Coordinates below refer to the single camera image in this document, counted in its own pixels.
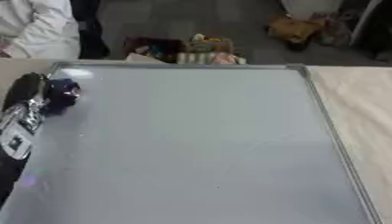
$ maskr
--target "whiteboard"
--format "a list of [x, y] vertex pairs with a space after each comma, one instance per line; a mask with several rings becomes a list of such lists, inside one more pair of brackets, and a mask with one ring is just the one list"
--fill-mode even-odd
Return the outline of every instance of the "whiteboard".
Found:
[[325, 118], [284, 67], [62, 64], [3, 224], [369, 224]]

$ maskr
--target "dark object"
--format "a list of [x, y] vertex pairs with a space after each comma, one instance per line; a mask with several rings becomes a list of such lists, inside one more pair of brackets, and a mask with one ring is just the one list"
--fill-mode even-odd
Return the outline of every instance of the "dark object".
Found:
[[130, 53], [140, 53], [138, 52], [140, 48], [146, 48], [148, 54], [157, 60], [162, 60], [166, 63], [177, 63], [177, 55], [182, 52], [184, 45], [181, 40], [177, 39], [144, 37], [125, 39], [123, 45], [125, 57]]
[[28, 73], [17, 79], [13, 84], [3, 103], [3, 112], [13, 105], [30, 100], [39, 92], [39, 83], [44, 76], [37, 73]]
[[308, 48], [309, 44], [311, 43], [311, 40], [312, 40], [311, 38], [308, 38], [303, 43], [293, 43], [291, 41], [286, 40], [284, 43], [286, 45], [286, 48], [289, 49], [290, 51], [301, 53], [304, 50], [306, 50], [306, 48]]
[[[5, 97], [3, 112], [36, 95], [39, 92], [39, 83], [42, 79], [43, 76], [37, 73], [25, 74], [17, 79]], [[10, 196], [14, 183], [22, 174], [29, 157], [30, 155], [23, 160], [16, 160], [8, 156], [0, 147], [0, 208]]]
[[75, 105], [80, 97], [81, 87], [70, 80], [48, 80], [44, 88], [44, 99], [48, 104], [43, 108], [45, 115], [62, 114], [66, 108]]
[[370, 53], [372, 59], [377, 59], [380, 53], [392, 49], [392, 1], [384, 0], [376, 6], [358, 45], [361, 49]]
[[71, 0], [73, 16], [79, 22], [80, 58], [103, 59], [110, 50], [102, 40], [102, 26], [97, 19], [101, 0]]

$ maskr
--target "white lab coat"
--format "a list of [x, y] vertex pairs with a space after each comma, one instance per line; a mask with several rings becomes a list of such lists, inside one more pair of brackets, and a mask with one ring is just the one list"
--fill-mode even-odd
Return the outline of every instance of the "white lab coat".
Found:
[[69, 0], [0, 0], [0, 50], [12, 58], [77, 59]]

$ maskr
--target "striped cloth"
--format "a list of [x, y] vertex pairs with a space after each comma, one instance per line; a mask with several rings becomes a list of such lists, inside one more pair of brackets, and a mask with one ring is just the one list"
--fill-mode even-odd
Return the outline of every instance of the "striped cloth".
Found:
[[[211, 65], [214, 64], [214, 59], [221, 52], [181, 52], [177, 57], [177, 64], [193, 64], [193, 65]], [[235, 64], [245, 65], [247, 60], [238, 56], [235, 56]]]

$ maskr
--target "cloth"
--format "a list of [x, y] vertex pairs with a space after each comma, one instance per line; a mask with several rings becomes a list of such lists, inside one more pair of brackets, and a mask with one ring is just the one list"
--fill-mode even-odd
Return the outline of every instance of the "cloth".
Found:
[[0, 0], [0, 46], [12, 58], [77, 59], [69, 0]]
[[310, 67], [323, 103], [384, 223], [392, 223], [392, 68]]
[[177, 57], [177, 64], [211, 65], [237, 64], [245, 65], [247, 60], [226, 52], [181, 52]]

